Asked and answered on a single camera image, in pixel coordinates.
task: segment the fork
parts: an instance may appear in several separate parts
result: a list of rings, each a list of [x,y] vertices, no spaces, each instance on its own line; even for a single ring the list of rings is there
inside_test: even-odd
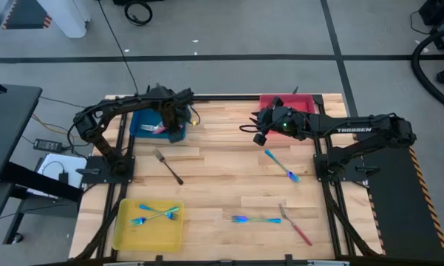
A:
[[[279,203],[279,210],[281,211],[282,218],[286,219],[290,222],[290,224],[294,227],[294,229],[297,231],[299,236],[309,245],[312,245],[312,242],[309,240],[309,238],[302,232],[302,230],[291,220],[289,217],[287,217],[286,213],[284,212],[284,208],[282,207],[282,204]]]
[[[301,179],[296,176],[296,174],[294,174],[293,172],[287,170],[287,168],[285,166],[282,165],[281,162],[279,162],[275,157],[274,154],[271,153],[271,151],[269,150],[264,150],[265,154],[269,157],[271,157],[271,159],[273,159],[274,162],[276,162],[279,166],[281,166],[282,169],[284,169],[284,171],[286,171],[287,177],[289,177],[290,180],[292,180],[293,182],[299,183],[301,182]]]
[[[140,218],[136,218],[136,219],[130,220],[130,223],[133,226],[142,225],[148,219],[153,219],[155,217],[158,217],[158,216],[161,216],[161,215],[165,215],[165,214],[168,214],[168,213],[172,213],[172,212],[175,212],[175,211],[178,211],[178,210],[179,210],[179,207],[173,207],[173,208],[168,209],[167,211],[160,212],[160,213],[155,214],[155,215],[150,216],[150,217],[140,217]]]
[[[147,211],[153,211],[153,212],[155,212],[155,213],[157,213],[157,214],[159,214],[159,213],[162,213],[162,211],[158,211],[158,210],[155,210],[155,209],[153,209],[153,208],[150,208],[150,207],[148,207],[148,206],[146,206],[146,205],[143,205],[143,204],[140,204],[140,209],[143,209],[143,210],[147,210]],[[178,215],[177,214],[175,214],[175,213],[168,213],[168,214],[165,214],[169,219],[172,219],[172,220],[177,220],[177,217],[178,217]]]
[[[261,218],[248,218],[244,215],[233,215],[231,217],[232,222],[236,223],[247,223],[247,222],[272,222],[272,223],[281,223],[281,219],[273,218],[273,219],[261,219]]]
[[[168,164],[165,162],[165,158],[164,156],[161,154],[160,151],[158,151],[157,149],[153,150],[153,154],[154,156],[156,156],[156,158],[161,162],[164,163],[165,166],[169,169],[169,171],[171,171],[172,175],[174,176],[174,178],[177,180],[177,182],[179,183],[179,185],[183,185],[184,181],[182,181],[182,179],[180,179],[180,177],[174,173],[174,171],[172,171],[171,167],[168,166]]]

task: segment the blue plastic fork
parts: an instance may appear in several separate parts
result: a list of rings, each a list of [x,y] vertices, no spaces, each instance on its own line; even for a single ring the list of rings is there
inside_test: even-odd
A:
[[[158,210],[155,210],[155,209],[153,209],[153,208],[151,208],[151,207],[148,207],[148,206],[146,206],[146,205],[143,205],[143,204],[140,204],[140,209],[143,209],[143,210],[147,210],[147,211],[152,211],[152,212],[155,212],[155,213],[157,213],[157,214],[159,214],[159,213],[162,213],[162,211],[158,211]],[[169,219],[171,219],[171,220],[177,220],[177,214],[175,214],[175,213],[167,213],[167,214],[165,214]]]
[[[142,225],[148,219],[153,219],[155,217],[158,217],[158,216],[161,216],[161,215],[165,215],[167,213],[175,212],[175,211],[178,211],[178,210],[179,210],[179,207],[173,207],[173,208],[168,209],[167,211],[160,212],[160,213],[155,214],[155,215],[150,216],[150,217],[140,217],[140,218],[136,218],[136,219],[130,220],[130,223],[133,226]]]
[[[284,169],[284,171],[286,171],[287,177],[289,177],[290,180],[292,180],[293,182],[299,183],[301,182],[301,179],[296,176],[296,174],[294,174],[293,172],[287,170],[287,168],[285,166],[283,166],[275,157],[274,155],[271,153],[271,151],[269,150],[264,150],[265,154],[269,157],[271,157],[271,159],[273,159],[279,166],[281,166],[281,168]]]
[[[248,218],[243,215],[233,215],[231,217],[232,222],[236,223],[247,223],[247,222],[272,222],[272,223],[281,223],[281,219],[274,218],[274,219],[260,219],[260,218]]]

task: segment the black floor mat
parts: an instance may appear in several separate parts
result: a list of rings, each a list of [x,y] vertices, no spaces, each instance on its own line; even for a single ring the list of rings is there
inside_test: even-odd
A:
[[[51,18],[36,0],[15,0],[3,24],[5,30],[46,29]]]

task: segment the plastic fork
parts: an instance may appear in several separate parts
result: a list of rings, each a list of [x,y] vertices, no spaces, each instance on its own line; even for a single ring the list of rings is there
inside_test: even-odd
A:
[[[289,221],[290,222],[290,224],[291,225],[293,225],[293,227],[294,227],[294,229],[297,231],[297,233],[301,236],[301,238],[309,245],[309,246],[311,246],[312,245],[312,243],[311,243],[311,241],[309,240],[309,238],[306,236],[306,235],[304,235],[304,233],[302,232],[302,230],[291,220],[291,219],[289,219],[288,217],[287,217],[287,215],[286,215],[286,213],[284,212],[284,208],[282,207],[282,204],[281,203],[279,203],[279,210],[281,211],[281,215],[282,215],[282,218],[284,218],[284,219],[286,219],[287,221]]]
[[[155,210],[155,209],[150,208],[150,207],[148,207],[148,206],[146,206],[146,205],[143,205],[143,204],[140,204],[140,209],[147,210],[147,211],[152,211],[152,212],[155,212],[155,213],[157,213],[157,214],[163,212],[163,211]],[[166,215],[169,219],[172,219],[172,220],[177,220],[177,218],[178,218],[178,215],[175,214],[175,213],[173,213],[173,212],[171,212],[171,213],[167,213],[167,214],[165,214],[165,215]]]
[[[173,208],[168,209],[167,211],[160,212],[160,213],[155,214],[155,215],[150,216],[150,217],[140,217],[140,218],[136,218],[136,219],[130,220],[130,223],[133,226],[142,225],[142,224],[144,224],[146,222],[146,220],[153,219],[155,217],[158,217],[158,216],[161,216],[161,215],[165,215],[165,214],[168,214],[168,213],[171,213],[171,212],[175,212],[175,211],[178,211],[178,210],[179,210],[179,207],[173,207]]]
[[[272,222],[272,223],[281,223],[281,219],[274,218],[274,219],[260,219],[260,218],[248,218],[243,215],[233,215],[231,217],[232,222],[236,223],[247,223],[247,222]]]
[[[285,166],[283,166],[275,157],[274,155],[271,153],[271,151],[269,150],[264,150],[265,154],[267,156],[269,156],[271,159],[273,159],[274,162],[276,162],[279,166],[281,166],[281,168],[284,169],[284,171],[286,171],[287,177],[289,177],[290,180],[292,180],[293,182],[299,183],[301,182],[301,179],[296,176],[296,174],[294,174],[293,172],[287,170],[287,168]]]

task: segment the yellow warning stripe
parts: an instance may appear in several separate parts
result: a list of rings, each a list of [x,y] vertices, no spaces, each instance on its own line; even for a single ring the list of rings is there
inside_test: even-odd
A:
[[[46,16],[46,18],[44,18],[43,21],[43,25],[44,25],[44,29],[48,28],[51,25],[51,17],[49,15]]]
[[[427,189],[427,184],[425,184],[425,182],[423,182],[422,180],[419,180],[419,183],[422,185],[422,187],[424,187],[424,189]]]
[[[372,216],[373,216],[373,218],[375,220],[376,231],[378,232],[379,243],[381,245],[381,249],[383,251],[383,255],[386,255],[386,251],[384,250],[384,242],[383,242],[383,239],[382,239],[382,236],[381,236],[381,230],[379,230],[378,215],[376,214],[375,204],[372,202],[372,195],[371,195],[371,193],[369,193],[369,191],[368,191],[368,197],[369,197],[369,204],[371,205]]]
[[[7,18],[5,19],[5,22],[3,23],[3,25],[1,26],[1,28],[4,29],[4,30],[7,29],[7,23],[8,23],[8,20],[10,19],[11,15],[12,15],[12,12],[13,12],[14,9],[15,9],[16,1],[17,1],[17,0],[13,1],[13,3],[12,3],[12,7],[10,8],[10,11],[8,12],[8,16],[7,16]]]
[[[422,176],[422,171],[420,170],[417,156],[415,155],[415,151],[412,147],[410,147],[409,153],[411,154],[411,159],[412,159],[412,162],[414,163],[414,167],[417,172],[417,176],[419,178],[419,183],[422,186],[423,196],[426,199],[428,210],[430,211],[430,217],[434,220],[434,226],[435,226],[435,229],[437,229],[437,235],[438,235],[438,238],[440,239],[440,243],[442,245],[443,253],[444,253],[444,236],[443,236],[442,228],[440,227],[440,222],[438,221],[437,214],[435,213],[435,208],[434,208],[434,205],[432,204],[431,197],[428,194],[426,181],[424,180],[424,178]]]
[[[414,164],[415,167],[415,171],[417,171],[417,173],[419,173],[420,175],[422,175],[422,171],[420,170],[420,167],[416,164]]]

